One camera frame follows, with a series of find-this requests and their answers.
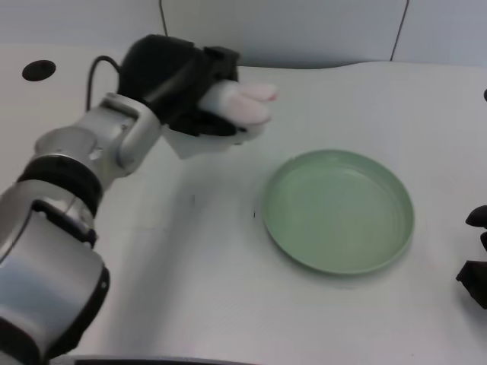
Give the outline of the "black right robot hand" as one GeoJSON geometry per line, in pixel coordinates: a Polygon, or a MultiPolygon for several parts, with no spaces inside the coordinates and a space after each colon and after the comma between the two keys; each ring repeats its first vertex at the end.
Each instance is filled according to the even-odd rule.
{"type": "MultiPolygon", "coordinates": [[[[480,206],[469,214],[466,224],[471,227],[483,228],[484,232],[480,235],[480,242],[486,249],[486,206],[480,206]]],[[[460,272],[456,276],[469,295],[483,309],[487,307],[487,278],[486,278],[486,261],[465,262],[460,272]]]]}

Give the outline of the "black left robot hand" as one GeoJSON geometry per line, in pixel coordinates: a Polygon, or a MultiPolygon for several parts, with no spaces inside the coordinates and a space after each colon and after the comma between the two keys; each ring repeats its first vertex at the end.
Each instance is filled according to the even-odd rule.
{"type": "Polygon", "coordinates": [[[162,125],[185,135],[230,137],[245,128],[197,107],[219,81],[237,81],[240,54],[220,46],[196,47],[175,37],[147,35],[119,66],[117,93],[146,105],[162,125]]]}

